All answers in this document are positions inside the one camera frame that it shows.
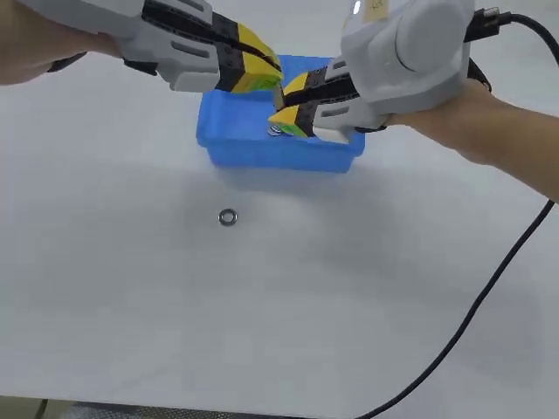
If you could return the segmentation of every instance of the human arm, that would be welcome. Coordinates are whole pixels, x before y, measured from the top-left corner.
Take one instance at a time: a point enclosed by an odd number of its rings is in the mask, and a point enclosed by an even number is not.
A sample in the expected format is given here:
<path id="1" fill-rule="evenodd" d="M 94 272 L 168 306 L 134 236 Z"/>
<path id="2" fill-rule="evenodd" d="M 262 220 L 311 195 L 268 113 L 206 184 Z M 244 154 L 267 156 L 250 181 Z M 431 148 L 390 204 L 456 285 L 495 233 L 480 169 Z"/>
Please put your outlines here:
<path id="1" fill-rule="evenodd" d="M 108 37 L 56 24 L 15 0 L 0 0 L 0 85 L 34 79 L 54 61 L 80 52 L 119 55 Z"/>
<path id="2" fill-rule="evenodd" d="M 476 81 L 440 108 L 393 115 L 469 160 L 494 166 L 559 202 L 559 118 L 496 99 Z"/>

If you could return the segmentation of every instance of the floor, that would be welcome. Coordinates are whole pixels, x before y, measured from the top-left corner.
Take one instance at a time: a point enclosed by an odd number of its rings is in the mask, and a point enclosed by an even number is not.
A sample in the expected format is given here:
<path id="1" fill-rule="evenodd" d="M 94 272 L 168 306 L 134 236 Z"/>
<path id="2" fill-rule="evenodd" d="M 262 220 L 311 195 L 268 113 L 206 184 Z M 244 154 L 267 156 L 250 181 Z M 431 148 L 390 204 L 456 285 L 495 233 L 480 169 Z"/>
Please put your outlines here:
<path id="1" fill-rule="evenodd" d="M 40 400 L 0 396 L 0 417 L 2 419 L 33 419 Z M 70 408 L 72 402 L 50 400 L 44 419 L 59 419 Z"/>

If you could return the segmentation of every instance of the black cable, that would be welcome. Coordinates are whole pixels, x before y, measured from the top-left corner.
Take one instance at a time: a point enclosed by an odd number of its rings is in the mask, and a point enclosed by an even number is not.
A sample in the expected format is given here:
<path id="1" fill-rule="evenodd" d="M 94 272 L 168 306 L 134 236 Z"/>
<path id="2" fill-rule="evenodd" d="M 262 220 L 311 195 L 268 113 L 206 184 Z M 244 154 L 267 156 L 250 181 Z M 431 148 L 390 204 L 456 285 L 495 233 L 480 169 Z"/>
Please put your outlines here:
<path id="1" fill-rule="evenodd" d="M 43 416 L 45 416 L 47 404 L 49 404 L 48 399 L 41 400 L 41 403 L 38 405 L 37 412 L 35 412 L 35 419 L 43 419 Z"/>
<path id="2" fill-rule="evenodd" d="M 516 22 L 518 24 L 523 24 L 524 26 L 530 28 L 532 31 L 536 32 L 545 41 L 545 43 L 553 53 L 553 56 L 555 57 L 557 64 L 559 65 L 559 44 L 557 43 L 553 35 L 551 35 L 551 33 L 545 27 L 543 27 L 541 24 L 536 22 L 534 19 L 531 19 L 530 17 L 526 17 L 523 15 L 504 13 L 501 16 L 502 19 L 500 25 Z M 384 413 L 389 409 L 392 409 L 403 399 L 405 399 L 408 395 L 410 395 L 416 388 L 418 388 L 425 380 L 427 380 L 427 378 L 429 378 L 429 376 L 445 360 L 446 356 L 454 349 L 454 347 L 459 342 L 460 338 L 462 337 L 466 329 L 470 326 L 473 317 L 475 316 L 476 312 L 480 308 L 481 304 L 486 299 L 487 295 L 489 295 L 489 292 L 493 290 L 493 288 L 499 281 L 502 274 L 505 272 L 505 270 L 508 268 L 510 263 L 513 261 L 514 257 L 521 250 L 522 246 L 524 246 L 524 244 L 526 244 L 526 242 L 532 237 L 532 235 L 540 227 L 540 225 L 542 225 L 543 221 L 547 218 L 547 216 L 549 215 L 549 213 L 551 212 L 554 206 L 555 203 L 553 201 L 548 201 L 545 207 L 543 208 L 542 212 L 530 224 L 528 229 L 524 232 L 524 234 L 522 234 L 522 236 L 514 244 L 513 248 L 510 250 L 510 252 L 505 256 L 503 261 L 500 263 L 499 267 L 497 268 L 497 271 L 495 271 L 495 273 L 493 274 L 493 276 L 491 277 L 491 279 L 489 280 L 485 288 L 481 291 L 480 295 L 478 295 L 478 298 L 476 298 L 475 301 L 473 302 L 472 307 L 470 308 L 467 315 L 462 320 L 462 323 L 460 323 L 460 326 L 456 331 L 456 333 L 451 337 L 451 339 L 448 341 L 448 343 L 440 352 L 440 354 L 437 356 L 437 358 L 435 358 L 435 361 L 433 361 L 431 365 L 429 365 L 429 367 L 427 367 L 427 369 L 416 380 L 414 380 L 408 387 L 406 387 L 396 397 L 392 398 L 382 406 L 379 406 L 375 410 L 372 410 L 365 415 L 358 416 L 356 419 L 371 419 L 373 417 L 381 415 L 382 413 Z"/>

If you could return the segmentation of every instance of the human hand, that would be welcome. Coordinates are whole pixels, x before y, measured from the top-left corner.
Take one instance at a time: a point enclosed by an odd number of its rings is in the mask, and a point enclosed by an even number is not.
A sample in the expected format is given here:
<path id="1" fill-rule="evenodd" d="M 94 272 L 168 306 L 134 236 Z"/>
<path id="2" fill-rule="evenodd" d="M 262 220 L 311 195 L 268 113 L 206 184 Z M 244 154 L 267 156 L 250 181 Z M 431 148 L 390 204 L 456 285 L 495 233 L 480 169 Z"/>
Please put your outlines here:
<path id="1" fill-rule="evenodd" d="M 24 83 L 81 52 L 119 57 L 114 41 L 56 24 L 15 0 L 0 0 L 0 85 Z"/>
<path id="2" fill-rule="evenodd" d="M 472 130 L 495 110 L 509 104 L 496 99 L 479 81 L 469 79 L 465 91 L 456 99 L 429 111 L 407 115 L 392 115 L 388 125 L 405 125 L 461 153 L 468 160 L 489 163 L 487 156 L 492 143 L 480 143 L 481 137 Z"/>

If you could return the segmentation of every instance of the yellow label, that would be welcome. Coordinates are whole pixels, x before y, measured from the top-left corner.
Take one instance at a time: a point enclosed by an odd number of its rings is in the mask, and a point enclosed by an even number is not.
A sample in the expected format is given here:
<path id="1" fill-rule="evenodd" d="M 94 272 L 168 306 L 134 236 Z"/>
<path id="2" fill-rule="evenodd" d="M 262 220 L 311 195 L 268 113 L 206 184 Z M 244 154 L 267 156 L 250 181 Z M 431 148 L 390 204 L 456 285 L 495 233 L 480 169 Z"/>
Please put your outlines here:
<path id="1" fill-rule="evenodd" d="M 370 24 L 378 20 L 386 19 L 389 15 L 390 0 L 365 0 L 365 12 L 363 22 Z"/>

